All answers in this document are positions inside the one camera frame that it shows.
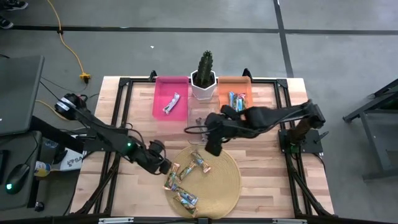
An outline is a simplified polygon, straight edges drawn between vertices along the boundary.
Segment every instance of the hexagonal pot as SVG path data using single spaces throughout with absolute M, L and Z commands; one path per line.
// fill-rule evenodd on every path
M 213 78 L 214 78 L 214 83 L 211 86 L 204 89 L 204 88 L 200 88 L 199 86 L 196 86 L 193 84 L 193 76 L 197 72 L 198 72 L 198 70 L 195 70 L 191 73 L 192 93 L 195 96 L 195 98 L 198 100 L 208 100 L 213 96 L 214 89 L 217 86 L 216 73 L 214 71 L 211 71 L 211 74 L 213 75 Z

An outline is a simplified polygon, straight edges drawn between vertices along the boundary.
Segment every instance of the woven placemat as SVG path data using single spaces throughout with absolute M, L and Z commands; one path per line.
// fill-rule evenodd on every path
M 203 146 L 189 146 L 182 150 L 173 162 L 180 164 L 181 172 L 193 157 L 191 152 L 198 150 L 211 170 L 203 173 L 198 166 L 183 179 L 180 187 L 198 197 L 196 217 L 218 219 L 226 216 L 235 207 L 241 195 L 241 173 L 235 160 L 225 151 L 216 157 L 206 152 Z M 175 192 L 165 191 L 167 201 L 173 210 L 185 218 L 192 218 L 186 209 L 173 197 Z

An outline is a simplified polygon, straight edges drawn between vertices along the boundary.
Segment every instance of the wooden table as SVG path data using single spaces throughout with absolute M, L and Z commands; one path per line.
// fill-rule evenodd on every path
M 110 124 L 120 77 L 104 77 L 95 116 Z M 307 101 L 302 78 L 288 78 L 290 99 L 293 105 Z M 214 104 L 218 104 L 215 92 Z M 254 105 L 276 108 L 272 85 L 253 84 Z M 159 122 L 152 117 L 154 83 L 135 83 L 127 121 L 134 125 L 148 144 L 153 139 L 164 142 L 167 158 L 171 161 L 183 148 L 190 145 L 192 135 L 183 132 L 187 122 Z M 227 217 L 291 218 L 294 217 L 289 180 L 284 155 L 280 153 L 277 130 L 255 139 L 235 139 L 223 145 L 230 153 L 242 175 L 242 191 L 238 204 Z M 103 152 L 95 152 L 83 161 L 71 212 L 77 211 L 89 199 L 100 179 Z M 303 154 L 307 185 L 318 201 L 333 213 L 328 184 L 321 162 L 312 154 Z M 121 159 L 114 195 L 112 216 L 177 217 L 169 207 L 164 190 L 164 175 L 152 175 L 137 164 Z M 105 189 L 103 208 L 108 189 Z M 304 211 L 301 190 L 298 190 L 300 208 Z

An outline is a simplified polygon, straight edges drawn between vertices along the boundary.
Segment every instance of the concrete floor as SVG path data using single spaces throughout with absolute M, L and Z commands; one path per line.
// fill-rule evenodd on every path
M 2 12 L 16 25 L 57 25 L 45 0 L 29 1 L 25 11 Z M 398 29 L 394 0 L 280 0 L 286 29 Z M 66 26 L 212 27 L 277 29 L 272 0 L 53 0 Z M 179 32 L 65 32 L 85 70 L 93 76 L 83 92 L 99 92 L 105 75 L 188 75 L 201 53 L 211 50 L 218 75 L 240 75 L 247 67 L 257 77 L 286 77 L 279 34 Z M 341 119 L 367 102 L 366 96 L 397 78 L 398 40 L 387 35 L 287 35 L 294 77 L 305 79 L 307 93 L 326 118 L 321 131 L 328 184 L 335 213 L 341 217 L 397 222 L 398 179 L 363 182 L 378 171 L 360 121 Z M 0 54 L 43 55 L 43 77 L 79 90 L 80 70 L 54 31 L 0 30 Z M 58 95 L 67 91 L 49 84 Z M 38 100 L 55 99 L 40 87 Z M 88 103 L 94 111 L 96 100 Z M 35 115 L 65 129 L 65 122 L 42 105 Z M 0 212 L 0 219 L 62 215 L 78 173 L 53 174 L 40 184 L 42 213 L 32 209 Z

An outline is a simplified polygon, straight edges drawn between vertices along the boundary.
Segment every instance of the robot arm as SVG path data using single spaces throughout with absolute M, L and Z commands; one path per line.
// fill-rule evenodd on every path
M 325 119 L 318 107 L 311 100 L 301 105 L 282 109 L 253 106 L 236 112 L 232 107 L 224 105 L 221 114 L 210 113 L 205 121 L 208 142 L 206 150 L 219 156 L 221 143 L 232 138 L 255 138 L 270 131 L 279 123 L 301 119 L 294 129 L 290 129 L 290 142 L 299 142 L 311 128 L 321 128 Z
M 160 141 L 151 141 L 147 149 L 144 142 L 133 136 L 127 136 L 126 129 L 108 126 L 92 115 L 87 109 L 86 103 L 79 96 L 66 94 L 55 105 L 55 111 L 66 119 L 77 120 L 90 127 L 94 136 L 88 138 L 87 141 L 100 142 L 104 151 L 117 152 L 129 162 L 138 163 L 151 174 L 159 174 L 156 173 L 157 170 L 161 174 L 166 174 L 169 171 L 171 162 L 160 155 L 165 150 Z

